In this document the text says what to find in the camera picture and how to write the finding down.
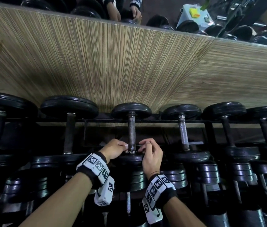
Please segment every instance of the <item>forearm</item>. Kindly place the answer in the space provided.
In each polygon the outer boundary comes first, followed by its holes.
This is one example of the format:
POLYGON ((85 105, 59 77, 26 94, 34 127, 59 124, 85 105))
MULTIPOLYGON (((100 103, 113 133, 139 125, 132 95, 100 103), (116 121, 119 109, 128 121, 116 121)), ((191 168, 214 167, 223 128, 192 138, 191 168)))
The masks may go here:
POLYGON ((163 210, 171 227, 206 227, 177 197, 171 198, 163 210))
POLYGON ((71 227, 92 187, 90 179, 76 173, 39 206, 20 227, 71 227))

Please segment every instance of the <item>yellow object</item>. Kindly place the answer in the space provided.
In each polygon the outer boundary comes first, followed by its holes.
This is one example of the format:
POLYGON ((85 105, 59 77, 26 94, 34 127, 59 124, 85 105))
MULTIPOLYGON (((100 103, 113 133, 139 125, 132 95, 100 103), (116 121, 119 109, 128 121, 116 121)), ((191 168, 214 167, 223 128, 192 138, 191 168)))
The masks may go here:
POLYGON ((196 8, 189 8, 189 13, 190 13, 192 18, 200 17, 200 13, 196 8))

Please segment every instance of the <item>hand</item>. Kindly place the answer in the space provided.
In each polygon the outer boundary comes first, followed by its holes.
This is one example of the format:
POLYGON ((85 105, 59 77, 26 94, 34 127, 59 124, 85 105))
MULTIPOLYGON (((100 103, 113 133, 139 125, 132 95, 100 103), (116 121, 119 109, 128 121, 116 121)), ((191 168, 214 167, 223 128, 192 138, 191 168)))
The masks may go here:
POLYGON ((117 139, 112 139, 100 150, 100 152, 105 156, 108 164, 110 160, 119 157, 120 154, 126 150, 128 150, 127 143, 117 139))
POLYGON ((134 21, 137 23, 137 24, 141 24, 141 20, 142 20, 142 14, 141 12, 139 11, 138 7, 136 7, 135 5, 132 5, 130 7, 131 11, 132 11, 132 16, 134 17, 134 21))
POLYGON ((109 2, 106 5, 108 14, 109 14, 109 19, 114 20, 114 21, 120 21, 121 20, 121 15, 118 9, 113 5, 112 2, 109 2))
POLYGON ((153 138, 144 139, 139 144, 142 146, 138 152, 145 152, 142 161, 143 171, 147 179, 150 179, 152 175, 160 173, 163 151, 153 138))

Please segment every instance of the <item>person's left hand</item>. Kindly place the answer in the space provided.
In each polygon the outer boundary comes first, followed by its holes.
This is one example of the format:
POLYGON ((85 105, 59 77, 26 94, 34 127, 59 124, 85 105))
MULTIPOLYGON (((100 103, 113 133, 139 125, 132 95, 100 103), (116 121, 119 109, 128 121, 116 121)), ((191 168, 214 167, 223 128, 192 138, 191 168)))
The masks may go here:
POLYGON ((134 21, 137 23, 137 24, 141 24, 141 20, 142 20, 142 14, 141 12, 139 11, 138 7, 136 7, 135 5, 132 5, 130 7, 131 11, 132 11, 132 16, 134 17, 134 21))
POLYGON ((105 156, 108 164, 110 160, 119 157, 120 154, 126 150, 128 150, 127 143, 117 139, 112 139, 100 150, 100 152, 105 156))

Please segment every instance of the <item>white tracking band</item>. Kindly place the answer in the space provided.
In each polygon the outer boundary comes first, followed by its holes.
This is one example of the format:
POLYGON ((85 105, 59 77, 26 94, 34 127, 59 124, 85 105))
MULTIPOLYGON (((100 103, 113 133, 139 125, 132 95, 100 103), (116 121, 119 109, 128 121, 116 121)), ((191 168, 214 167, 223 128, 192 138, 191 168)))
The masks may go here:
POLYGON ((131 1, 130 1, 130 4, 136 4, 136 5, 138 5, 139 8, 140 8, 141 5, 142 5, 142 1, 143 1, 143 0, 131 0, 131 1))
POLYGON ((143 203, 144 211, 146 214, 147 222, 149 224, 152 225, 163 219, 162 211, 160 209, 154 209, 152 211, 145 197, 143 197, 142 203, 143 203))
POLYGON ((151 180, 149 186, 147 187, 145 198, 152 211, 155 209, 156 201, 160 197, 161 193, 163 193, 167 188, 173 188, 173 190, 176 190, 174 185, 165 175, 157 175, 151 180))
POLYGON ((114 5, 114 7, 116 7, 116 0, 113 0, 112 3, 113 3, 113 5, 114 5))
POLYGON ((100 156, 98 156, 97 154, 90 154, 86 159, 84 159, 83 162, 77 165, 76 170, 78 170, 78 168, 82 165, 91 169, 91 171, 96 176, 98 176, 102 185, 105 183, 106 179, 109 176, 110 170, 107 167, 105 161, 100 156))
POLYGON ((98 206, 107 206, 113 199, 114 179, 108 176, 106 182, 100 187, 94 197, 94 202, 98 206))

